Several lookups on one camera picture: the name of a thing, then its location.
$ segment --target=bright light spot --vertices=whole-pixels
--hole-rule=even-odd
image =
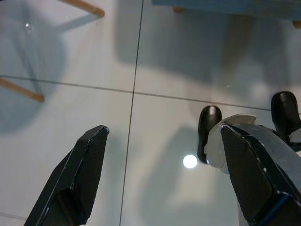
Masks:
[[[192,154],[186,155],[183,159],[184,166],[189,169],[194,168],[197,162],[197,158]]]

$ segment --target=shoe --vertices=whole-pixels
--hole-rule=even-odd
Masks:
[[[207,156],[204,153],[210,130],[222,120],[222,113],[216,106],[205,107],[198,121],[198,158],[207,164]]]
[[[279,137],[294,151],[301,150],[301,143],[290,142],[289,135],[301,128],[298,104],[293,93],[276,93],[271,101],[272,119]]]

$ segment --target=white tile floor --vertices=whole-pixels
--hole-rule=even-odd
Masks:
[[[300,103],[301,31],[288,21],[174,14],[151,0],[90,2],[106,16],[59,1],[0,3],[0,76],[46,96],[39,104],[0,88],[0,225],[23,225],[77,138],[104,124],[111,133],[87,225],[237,226],[229,177],[182,159],[196,154],[209,103],[271,128],[276,91]]]

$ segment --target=black shoe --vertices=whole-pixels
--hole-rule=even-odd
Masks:
[[[207,156],[204,153],[210,130],[222,120],[222,113],[216,106],[205,107],[198,121],[198,158],[207,164]]]
[[[301,143],[291,143],[289,135],[301,128],[296,97],[293,93],[283,91],[276,93],[271,102],[272,119],[278,135],[294,151],[301,150]]]

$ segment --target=wooden chair leg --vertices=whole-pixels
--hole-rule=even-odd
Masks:
[[[14,83],[6,80],[6,79],[3,79],[3,78],[0,78],[0,86],[6,88],[8,90],[11,90],[15,93],[21,94],[25,97],[29,97],[31,99],[39,101],[39,102],[44,102],[44,100],[45,100],[43,95],[31,92],[30,90],[25,89],[25,88],[23,88],[19,85],[16,85],[16,84],[14,84]]]
[[[173,10],[175,13],[182,13],[184,12],[186,9],[182,8],[182,7],[173,7]]]
[[[96,7],[94,5],[91,5],[90,3],[87,3],[83,0],[60,0],[60,1],[63,1],[67,4],[70,4],[72,6],[75,6],[77,8],[80,8],[84,11],[87,11],[89,13],[92,13],[92,14],[95,14],[99,17],[103,17],[105,12],[103,9],[99,8],[99,7]]]
[[[293,21],[293,25],[295,28],[300,29],[301,28],[301,21],[300,20],[295,20]]]

